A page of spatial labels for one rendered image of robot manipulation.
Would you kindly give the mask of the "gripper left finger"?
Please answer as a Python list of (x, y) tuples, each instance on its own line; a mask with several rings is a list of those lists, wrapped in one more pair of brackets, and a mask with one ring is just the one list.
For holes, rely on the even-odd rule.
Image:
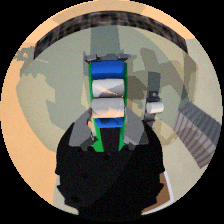
[(56, 152), (55, 174), (60, 176), (60, 168), (70, 155), (87, 151), (88, 146), (94, 144), (91, 128), (92, 108), (86, 110), (75, 122), (66, 130), (59, 141)]

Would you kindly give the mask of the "blue cylinder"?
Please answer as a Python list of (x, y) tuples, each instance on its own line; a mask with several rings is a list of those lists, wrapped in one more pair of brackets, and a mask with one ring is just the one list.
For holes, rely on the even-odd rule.
[(122, 79), (124, 62), (120, 60), (94, 61), (91, 64), (93, 79)]
[(97, 128), (122, 127), (123, 117), (96, 118)]

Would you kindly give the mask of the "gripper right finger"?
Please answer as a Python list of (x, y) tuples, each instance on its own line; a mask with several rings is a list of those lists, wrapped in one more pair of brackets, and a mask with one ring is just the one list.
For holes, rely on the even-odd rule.
[(165, 172), (163, 151), (159, 138), (151, 127), (127, 106), (124, 106), (125, 131), (123, 143), (129, 150), (138, 150), (150, 155), (157, 163), (160, 174)]

